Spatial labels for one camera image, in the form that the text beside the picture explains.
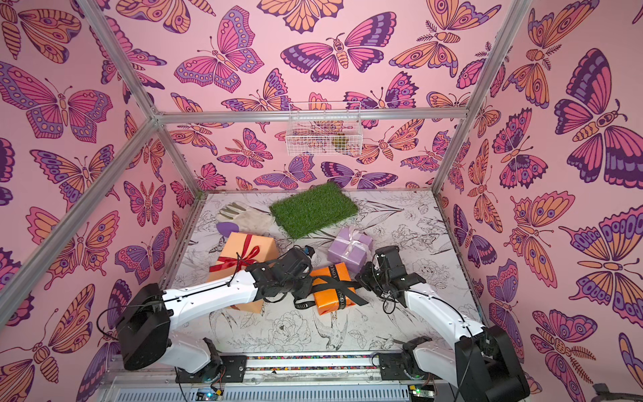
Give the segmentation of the black lettered ribbon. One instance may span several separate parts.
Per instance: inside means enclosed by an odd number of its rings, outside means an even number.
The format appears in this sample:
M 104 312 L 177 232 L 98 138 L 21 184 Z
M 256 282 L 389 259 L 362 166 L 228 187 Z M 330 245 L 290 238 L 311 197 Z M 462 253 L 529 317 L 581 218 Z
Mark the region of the black lettered ribbon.
M 369 301 L 358 295 L 362 287 L 353 281 L 348 267 L 341 262 L 312 271 L 293 294 L 294 307 L 315 307 L 319 315 L 334 313 L 352 306 L 365 306 Z

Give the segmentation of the orange gift box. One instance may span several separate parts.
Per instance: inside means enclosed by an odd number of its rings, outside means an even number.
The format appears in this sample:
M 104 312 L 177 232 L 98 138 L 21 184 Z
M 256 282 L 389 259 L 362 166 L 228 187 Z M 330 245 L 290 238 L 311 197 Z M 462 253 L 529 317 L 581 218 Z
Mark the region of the orange gift box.
M 311 294 L 319 315 L 335 313 L 349 307 L 358 306 L 355 301 L 355 288 L 344 263 L 317 269 L 311 273 L 313 278 Z

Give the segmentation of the lilac gift box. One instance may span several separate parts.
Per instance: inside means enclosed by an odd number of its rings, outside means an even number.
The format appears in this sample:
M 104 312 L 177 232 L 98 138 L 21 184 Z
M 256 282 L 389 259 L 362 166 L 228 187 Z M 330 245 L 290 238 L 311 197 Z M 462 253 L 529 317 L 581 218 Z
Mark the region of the lilac gift box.
M 358 274 L 371 261 L 373 238 L 362 231 L 348 226 L 342 228 L 328 249 L 328 261 L 344 263 L 348 271 Z

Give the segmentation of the large tan gift box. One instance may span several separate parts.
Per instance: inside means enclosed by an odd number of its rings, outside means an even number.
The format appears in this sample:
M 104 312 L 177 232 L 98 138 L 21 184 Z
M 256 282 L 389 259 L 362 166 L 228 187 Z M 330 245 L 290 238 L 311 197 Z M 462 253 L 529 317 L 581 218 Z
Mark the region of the large tan gift box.
M 279 256 L 273 238 L 254 234 L 232 233 L 224 249 L 209 266 L 207 282 L 219 288 L 207 291 L 204 311 L 212 313 L 234 308 L 247 313 L 261 313 L 264 302 L 256 301 L 254 277 L 247 270 L 259 263 L 273 261 Z

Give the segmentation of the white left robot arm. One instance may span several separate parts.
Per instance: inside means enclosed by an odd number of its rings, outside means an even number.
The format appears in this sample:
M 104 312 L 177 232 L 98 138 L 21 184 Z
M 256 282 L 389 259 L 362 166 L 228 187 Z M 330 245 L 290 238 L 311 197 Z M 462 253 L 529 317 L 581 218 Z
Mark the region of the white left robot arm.
M 233 259 L 234 271 L 217 281 L 163 290 L 144 286 L 120 309 L 117 339 L 124 369 L 137 371 L 162 363 L 196 374 L 219 364 L 211 340 L 194 340 L 180 332 L 183 325 L 214 311 L 297 294 L 311 287 L 311 246 L 295 246 L 278 258 L 246 268 Z

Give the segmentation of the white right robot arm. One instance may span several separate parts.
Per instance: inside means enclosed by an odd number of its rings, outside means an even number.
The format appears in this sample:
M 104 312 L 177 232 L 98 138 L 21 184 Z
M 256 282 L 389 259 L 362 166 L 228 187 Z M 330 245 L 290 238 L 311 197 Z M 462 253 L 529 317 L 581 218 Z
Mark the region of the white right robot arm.
M 406 270 L 397 246 L 377 249 L 357 280 L 382 301 L 393 301 L 422 318 L 448 344 L 443 350 L 429 337 L 404 343 L 400 365 L 407 376 L 445 380 L 455 400 L 522 401 L 529 397 L 530 385 L 506 331 L 486 327 L 459 312 L 425 278 Z

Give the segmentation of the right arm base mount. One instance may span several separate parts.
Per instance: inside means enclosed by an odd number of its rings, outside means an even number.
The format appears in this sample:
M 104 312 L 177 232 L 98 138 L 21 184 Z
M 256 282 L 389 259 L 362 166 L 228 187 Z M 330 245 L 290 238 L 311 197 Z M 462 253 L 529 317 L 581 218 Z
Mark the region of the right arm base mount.
M 429 374 L 420 369 L 415 362 L 414 351 L 418 346 L 432 341 L 431 337 L 422 336 L 402 343 L 402 349 L 397 353 L 375 353 L 373 358 L 378 360 L 376 366 L 382 380 L 427 380 Z

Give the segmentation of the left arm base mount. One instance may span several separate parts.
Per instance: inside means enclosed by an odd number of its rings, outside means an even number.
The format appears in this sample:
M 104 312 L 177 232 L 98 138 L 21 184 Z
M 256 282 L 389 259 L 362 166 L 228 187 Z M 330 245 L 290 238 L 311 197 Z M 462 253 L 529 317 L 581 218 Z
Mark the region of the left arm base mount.
M 195 374 L 181 368 L 177 370 L 176 384 L 241 383 L 244 380 L 248 357 L 246 355 L 223 355 L 207 364 Z

